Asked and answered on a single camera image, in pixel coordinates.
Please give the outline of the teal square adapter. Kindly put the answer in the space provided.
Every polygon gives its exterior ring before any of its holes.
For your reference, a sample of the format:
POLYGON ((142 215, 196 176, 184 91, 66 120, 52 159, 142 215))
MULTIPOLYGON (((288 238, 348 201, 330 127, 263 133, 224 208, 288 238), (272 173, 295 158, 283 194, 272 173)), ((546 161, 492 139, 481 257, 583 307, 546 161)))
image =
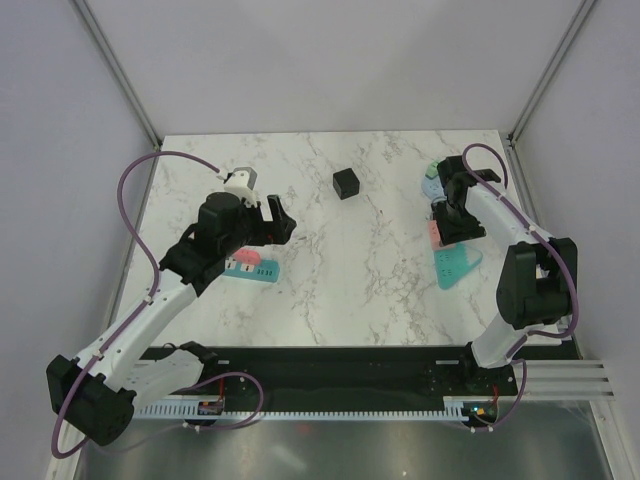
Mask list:
POLYGON ((239 262, 228 259, 223 274, 228 277, 244 280, 276 283, 279 279, 280 266, 275 260, 262 260, 259 264, 239 262))

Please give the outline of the green plug adapter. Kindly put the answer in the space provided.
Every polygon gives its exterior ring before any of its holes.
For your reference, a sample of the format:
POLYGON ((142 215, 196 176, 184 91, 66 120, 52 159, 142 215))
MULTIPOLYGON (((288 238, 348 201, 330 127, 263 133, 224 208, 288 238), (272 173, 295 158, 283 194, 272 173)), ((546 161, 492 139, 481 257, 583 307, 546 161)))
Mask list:
POLYGON ((438 165, 439 163, 437 161, 430 163, 427 167, 425 177, 428 178, 429 180, 434 180, 438 178, 439 177, 438 165))

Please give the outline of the pink cube socket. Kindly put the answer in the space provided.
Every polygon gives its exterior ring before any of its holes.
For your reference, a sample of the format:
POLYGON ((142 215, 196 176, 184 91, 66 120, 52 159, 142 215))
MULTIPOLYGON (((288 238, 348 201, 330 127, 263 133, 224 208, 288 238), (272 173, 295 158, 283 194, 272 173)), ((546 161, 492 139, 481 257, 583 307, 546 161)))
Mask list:
POLYGON ((433 251, 446 250, 454 247, 453 244, 451 245, 443 244, 440 233, 439 233, 439 229, 437 226, 437 222, 435 220, 429 220, 427 222, 427 228, 428 228, 428 234, 430 239, 430 245, 433 251))

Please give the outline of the pink plug adapter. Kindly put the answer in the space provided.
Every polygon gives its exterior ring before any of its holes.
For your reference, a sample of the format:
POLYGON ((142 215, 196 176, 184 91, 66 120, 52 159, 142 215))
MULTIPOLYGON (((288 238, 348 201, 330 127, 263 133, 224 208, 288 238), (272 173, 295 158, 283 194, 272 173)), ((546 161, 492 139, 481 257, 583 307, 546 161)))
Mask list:
POLYGON ((232 258, 236 262, 240 262, 248 265, 259 265, 262 261, 261 256, 257 251, 247 249, 247 248, 241 248, 237 250, 233 254, 232 258))

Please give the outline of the blue round power strip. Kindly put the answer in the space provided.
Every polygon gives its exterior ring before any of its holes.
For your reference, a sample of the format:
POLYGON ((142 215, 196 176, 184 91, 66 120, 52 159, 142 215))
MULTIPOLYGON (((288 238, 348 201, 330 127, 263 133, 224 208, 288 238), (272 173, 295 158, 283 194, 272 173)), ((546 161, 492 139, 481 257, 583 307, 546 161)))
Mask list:
POLYGON ((424 177, 421 182, 421 189, 424 195, 431 201, 445 196, 441 182, 437 178, 430 179, 424 177))

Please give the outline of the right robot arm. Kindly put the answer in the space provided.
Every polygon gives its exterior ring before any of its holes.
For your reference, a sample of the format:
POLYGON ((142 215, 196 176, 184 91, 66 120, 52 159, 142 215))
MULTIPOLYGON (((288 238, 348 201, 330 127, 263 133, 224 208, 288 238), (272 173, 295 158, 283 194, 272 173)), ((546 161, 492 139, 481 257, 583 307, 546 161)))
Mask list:
POLYGON ((437 166, 444 198, 432 206, 444 245, 490 236, 505 257, 496 289, 497 314, 467 346, 468 362, 458 368, 467 392, 483 392, 493 369, 510 363, 531 336, 562 339, 575 329, 577 246, 534 223, 501 188, 490 169, 470 170, 461 156, 437 166))

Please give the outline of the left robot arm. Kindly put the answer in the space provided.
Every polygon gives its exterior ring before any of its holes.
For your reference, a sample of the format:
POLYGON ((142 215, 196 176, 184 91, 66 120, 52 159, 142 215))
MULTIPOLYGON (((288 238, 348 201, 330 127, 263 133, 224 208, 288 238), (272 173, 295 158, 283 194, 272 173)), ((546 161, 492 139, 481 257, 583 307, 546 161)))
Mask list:
POLYGON ((187 343, 134 377, 141 355, 164 328, 221 276, 245 246, 286 244, 297 226, 276 195, 267 198, 271 218, 228 192, 214 192, 197 220, 154 267, 146 296, 75 357, 56 356, 46 368, 56 422, 68 422, 99 446, 114 442, 134 412, 178 390, 208 393, 219 382, 206 349, 187 343))

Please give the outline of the black cube socket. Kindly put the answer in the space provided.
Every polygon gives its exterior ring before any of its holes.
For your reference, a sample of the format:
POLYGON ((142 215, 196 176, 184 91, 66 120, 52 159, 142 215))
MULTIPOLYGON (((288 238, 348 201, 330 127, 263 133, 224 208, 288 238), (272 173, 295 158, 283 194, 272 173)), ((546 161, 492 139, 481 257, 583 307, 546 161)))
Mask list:
POLYGON ((335 172, 332 182, 340 200, 356 196, 360 191, 360 181, 352 168, 335 172))

